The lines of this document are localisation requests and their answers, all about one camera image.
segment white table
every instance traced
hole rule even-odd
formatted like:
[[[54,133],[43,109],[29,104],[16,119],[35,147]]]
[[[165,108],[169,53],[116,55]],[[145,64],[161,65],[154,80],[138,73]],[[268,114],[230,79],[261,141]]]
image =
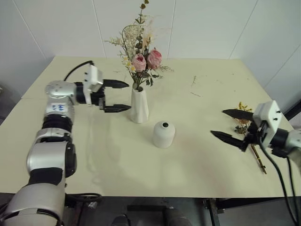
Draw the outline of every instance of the white table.
[[[17,192],[28,181],[25,162],[41,128],[48,82],[61,80],[84,57],[56,57],[34,82],[0,127],[0,192]],[[92,58],[107,79],[131,84],[118,59]],[[210,130],[233,132],[235,121],[221,113],[239,101],[255,108],[270,97],[240,60],[168,60],[174,68],[147,87],[150,117],[135,124],[128,111],[104,113],[96,106],[75,107],[73,142],[78,168],[67,179],[66,192],[106,196],[275,197],[283,196],[278,176],[261,150],[264,175],[251,150],[245,153],[215,138]],[[81,68],[69,81],[82,81]],[[131,89],[106,89],[107,104],[130,105]],[[171,121],[176,137],[167,149],[151,142],[156,122]],[[286,119],[281,127],[291,130]],[[272,156],[289,186],[286,160]],[[294,184],[301,194],[293,164]]]

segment silver robot arm segment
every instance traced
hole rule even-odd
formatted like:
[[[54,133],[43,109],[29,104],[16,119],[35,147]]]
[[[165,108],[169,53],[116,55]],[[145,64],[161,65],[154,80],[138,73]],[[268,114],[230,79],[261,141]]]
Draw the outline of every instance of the silver robot arm segment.
[[[0,223],[4,226],[59,226],[62,224],[65,180],[76,171],[71,129],[74,105],[94,104],[105,112],[120,112],[127,105],[105,105],[105,86],[128,87],[116,80],[103,80],[93,65],[84,82],[53,81],[45,89],[48,102],[42,129],[27,156],[29,182],[15,194]]]

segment vase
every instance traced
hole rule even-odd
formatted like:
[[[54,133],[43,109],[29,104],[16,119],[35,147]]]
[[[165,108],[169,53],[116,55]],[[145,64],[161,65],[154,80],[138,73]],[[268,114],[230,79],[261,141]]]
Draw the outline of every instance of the vase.
[[[140,88],[140,91],[132,89],[132,108],[130,118],[135,123],[144,123],[149,118],[149,108],[147,106],[145,89]]]

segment flower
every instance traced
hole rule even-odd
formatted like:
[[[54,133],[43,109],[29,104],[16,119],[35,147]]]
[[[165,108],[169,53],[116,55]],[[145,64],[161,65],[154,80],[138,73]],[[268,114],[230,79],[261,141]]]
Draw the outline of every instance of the flower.
[[[142,72],[146,67],[144,56],[141,53],[136,54],[132,60],[132,64],[137,72]]]
[[[153,49],[147,57],[147,63],[150,69],[157,69],[160,66],[162,55],[156,49]]]
[[[149,44],[151,44],[154,41],[154,32],[153,32],[153,28],[152,28],[152,23],[153,23],[153,18],[151,18],[150,16],[148,16],[148,20],[146,20],[146,22],[144,23],[144,31],[142,33],[142,46],[143,48],[149,46]]]

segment green leaf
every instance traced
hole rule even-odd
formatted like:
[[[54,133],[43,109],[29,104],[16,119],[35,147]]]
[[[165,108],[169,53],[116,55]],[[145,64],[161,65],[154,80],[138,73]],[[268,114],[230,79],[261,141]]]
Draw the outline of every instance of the green leaf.
[[[151,75],[150,74],[148,74],[147,72],[142,72],[142,77],[143,78],[148,78],[148,77],[150,77]]]
[[[135,48],[137,48],[137,49],[142,49],[142,43],[141,43],[141,42],[137,43],[137,44],[135,45]]]

